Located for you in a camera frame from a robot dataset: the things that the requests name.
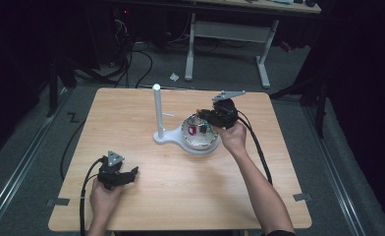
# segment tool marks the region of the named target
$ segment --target black controller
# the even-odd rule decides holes
[[[132,171],[124,173],[119,172],[121,167],[122,162],[109,166],[107,156],[103,156],[97,179],[103,183],[105,189],[112,190],[112,187],[135,182],[135,178],[138,174],[138,166],[132,169]]]
[[[232,99],[217,100],[213,103],[213,110],[197,110],[198,117],[210,125],[230,129],[239,119],[238,110]]]

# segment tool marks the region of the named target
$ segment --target wooden table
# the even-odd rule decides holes
[[[197,108],[211,108],[219,91],[162,90],[167,130],[177,128]],[[283,198],[296,228],[307,228],[311,219],[289,157],[269,96],[248,92],[234,97],[259,139],[273,184]],[[80,193],[91,164],[112,149],[126,160],[122,171],[139,166],[134,183],[124,188],[110,230],[215,230],[260,228],[248,192],[234,158],[220,145],[214,152],[195,156],[172,144],[158,145],[152,89],[101,88],[94,99],[59,198],[67,206],[55,206],[49,228],[78,231]],[[247,150],[263,172],[254,142],[247,132]],[[87,184],[86,196],[91,191]],[[91,223],[85,201],[85,225]]]

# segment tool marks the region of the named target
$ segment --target black tape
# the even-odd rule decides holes
[[[312,200],[312,196],[311,196],[311,194],[297,194],[297,195],[294,195],[294,200],[296,202],[299,202],[302,200],[308,202],[308,201]]]
[[[69,199],[60,199],[60,198],[50,198],[48,200],[48,203],[46,203],[47,207],[53,207],[55,205],[57,206],[67,206],[70,202]]]

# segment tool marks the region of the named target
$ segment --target gray carpet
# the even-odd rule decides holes
[[[149,45],[144,52],[153,60],[152,70],[142,80],[140,86],[147,88],[155,83],[168,88],[212,89],[212,90],[247,90],[275,92],[290,86],[296,77],[309,48],[297,49],[291,53],[273,47],[266,59],[267,73],[271,80],[271,89],[261,88],[254,59],[247,54],[254,52],[258,45],[241,48],[238,55],[226,54],[230,48],[218,46],[210,53],[200,52],[212,49],[211,46],[197,47],[195,54],[194,78],[192,82],[183,79],[186,63],[186,49],[166,50]],[[137,49],[146,48],[146,44],[137,45]],[[129,70],[130,88],[146,73],[149,59],[138,52],[133,53],[133,62]],[[180,76],[179,80],[169,80],[172,73]],[[58,116],[53,121],[47,136],[36,154],[20,188],[8,204],[0,218],[0,235],[79,235],[79,232],[58,233],[48,229],[52,206],[47,206],[49,198],[56,197],[61,188],[60,162],[63,152],[74,131],[86,117],[95,92],[102,87],[110,87],[93,80],[79,80],[79,85],[71,92]],[[125,87],[122,80],[120,88]],[[46,120],[47,91],[41,94],[41,102],[32,109],[17,126],[9,142],[0,152],[0,193],[19,164],[22,156],[39,127]],[[302,191],[311,194],[307,202],[312,218],[312,226],[298,230],[298,235],[351,235],[351,229],[341,210],[340,203],[326,174],[322,161],[321,149],[315,134],[310,129],[306,114],[295,96],[273,100],[274,109],[283,132],[287,147],[294,163]],[[327,145],[336,168],[354,202],[364,235],[385,235],[385,215],[374,198],[364,176],[358,169],[344,134],[328,102],[324,123],[324,142]],[[71,122],[69,113],[76,113]],[[64,171],[67,171],[77,135],[66,153]],[[259,235],[255,230],[251,235]],[[148,235],[167,235],[166,232],[153,232]],[[195,232],[194,235],[211,235]]]

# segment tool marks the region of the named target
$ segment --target wire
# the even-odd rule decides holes
[[[135,85],[135,89],[138,88],[140,82],[147,76],[147,74],[149,74],[150,70],[152,70],[152,64],[153,64],[152,58],[149,55],[147,55],[146,53],[144,53],[142,51],[137,51],[137,53],[141,53],[141,54],[147,56],[150,60],[150,66],[149,66],[149,69],[147,70],[147,72],[137,81],[137,84]]]
[[[123,38],[123,42],[124,41],[127,42],[126,46],[125,45],[123,45],[123,46],[119,45],[119,50],[118,50],[118,58],[117,58],[117,60],[121,61],[121,65],[120,65],[119,69],[117,69],[114,72],[111,72],[108,75],[104,75],[103,76],[103,75],[98,74],[94,70],[91,70],[91,69],[85,67],[84,65],[80,65],[77,62],[72,61],[74,64],[76,64],[76,65],[78,64],[77,68],[79,68],[81,71],[86,73],[86,75],[82,75],[79,72],[74,71],[74,75],[76,77],[79,77],[79,78],[84,79],[84,80],[98,79],[100,82],[107,83],[107,84],[115,84],[116,85],[116,83],[117,83],[116,81],[112,81],[112,80],[109,80],[109,79],[113,78],[115,76],[118,76],[119,74],[123,74],[124,75],[127,72],[127,70],[129,69],[129,65],[127,63],[128,59],[126,58],[126,53],[129,50],[128,47],[130,47],[131,49],[133,47],[133,45],[131,44],[131,41],[130,41],[130,37],[128,35],[126,35],[126,34],[125,34],[125,37]]]
[[[119,79],[116,81],[114,88],[116,88],[119,85],[122,78],[128,74],[129,68],[131,67],[131,64],[130,64],[130,62],[128,62],[128,59],[125,58],[124,60],[125,60],[125,64],[128,66],[126,67],[126,70],[122,73],[122,75],[119,77]]]
[[[177,39],[174,39],[172,41],[167,41],[167,44],[170,44],[172,42],[178,42],[178,41],[183,41],[187,38],[190,38],[189,36],[186,36],[184,38],[181,38],[182,36],[184,36],[186,34],[186,31],[187,31],[187,28],[189,27],[189,22],[190,22],[190,18],[191,18],[192,14],[189,13],[189,17],[187,18],[187,22],[186,22],[186,26],[184,27],[184,30],[183,32],[180,34],[180,36],[177,38]]]
[[[92,165],[91,167],[89,168],[86,176],[85,176],[85,179],[84,179],[84,183],[82,184],[82,194],[81,194],[81,198],[80,198],[80,234],[82,236],[85,235],[85,220],[84,220],[84,201],[85,201],[85,186],[87,185],[88,183],[88,180],[91,179],[93,176],[89,177],[89,174],[91,173],[91,170],[94,168],[94,166],[101,162],[103,159],[105,158],[105,156],[97,159]]]
[[[175,49],[184,49],[184,48],[187,48],[189,47],[189,43],[187,41],[185,41],[186,39],[188,39],[187,37],[182,39],[182,40],[179,40],[179,41],[176,41],[176,42],[171,42],[171,43],[168,43],[167,45],[171,48],[175,48]]]
[[[262,165],[263,165],[263,169],[266,173],[266,178],[268,179],[268,182],[272,184],[272,176],[271,176],[271,173],[270,173],[270,170],[269,170],[269,167],[266,163],[266,159],[265,159],[265,155],[263,154],[263,151],[262,151],[262,148],[260,147],[260,143],[259,141],[257,140],[257,136],[256,134],[254,133],[253,131],[253,128],[251,127],[250,125],[250,121],[248,120],[247,116],[240,110],[237,110],[239,113],[241,113],[243,116],[245,116],[245,118],[247,119],[247,121],[245,121],[242,117],[240,117],[239,115],[236,115],[233,111],[227,109],[226,107],[223,107],[223,106],[215,106],[214,108],[217,109],[222,109],[224,111],[227,111],[227,113],[229,115],[233,115],[235,116],[236,118],[238,118],[240,121],[242,121],[242,123],[247,127],[247,129],[250,131],[250,134],[251,134],[251,137],[253,138],[253,141],[254,141],[254,144],[256,145],[256,149],[257,149],[257,153],[259,154],[259,158],[260,158],[260,161],[262,162]]]
[[[128,28],[126,27],[125,23],[123,23],[122,21],[120,20],[117,20],[115,19],[115,22],[119,24],[120,28],[117,30],[116,34],[119,33],[120,30],[122,30],[122,28],[125,28],[125,35],[128,33]]]
[[[209,52],[212,52],[214,51],[215,49],[218,48],[219,46],[219,40],[216,40],[215,42],[213,42],[213,39],[204,39],[202,40],[201,42],[208,42],[206,45],[201,45],[201,46],[207,46],[207,45],[211,45],[211,44],[214,44],[214,47],[209,49],[209,50],[199,50],[197,48],[198,45],[196,45],[196,43],[194,44],[194,50],[197,51],[197,52],[202,52],[202,53],[209,53]]]
[[[91,175],[88,180],[92,179],[93,177],[97,176],[98,174]]]
[[[247,127],[247,129],[250,131],[251,137],[254,140],[254,144],[256,145],[257,153],[259,154],[260,161],[262,162],[263,169],[266,173],[266,178],[268,179],[268,182],[272,184],[272,176],[269,170],[269,167],[266,163],[265,156],[263,154],[262,148],[260,147],[259,141],[257,140],[256,134],[254,133],[253,129],[251,128],[250,124],[248,124],[242,117],[238,116],[239,120],[242,121],[242,123]]]
[[[134,58],[134,57],[133,57],[133,50],[131,49],[131,59],[129,59],[129,67],[131,67],[131,65],[132,65],[132,58]],[[128,88],[129,88],[129,70],[126,73],[126,89],[128,89]]]
[[[79,125],[79,127],[74,131],[73,135],[71,136],[71,138],[68,140],[68,143],[67,143],[67,146],[65,147],[64,149],[64,152],[63,152],[63,155],[62,155],[62,158],[61,158],[61,164],[60,164],[60,174],[61,174],[61,178],[62,180],[64,181],[65,179],[65,175],[64,175],[64,160],[65,160],[65,155],[67,153],[67,150],[68,148],[70,148],[70,145],[71,145],[71,141],[74,139],[74,137],[76,136],[77,132],[79,131],[79,129],[82,128],[82,126],[85,124],[85,121],[86,119],[84,119],[82,121],[82,123]]]

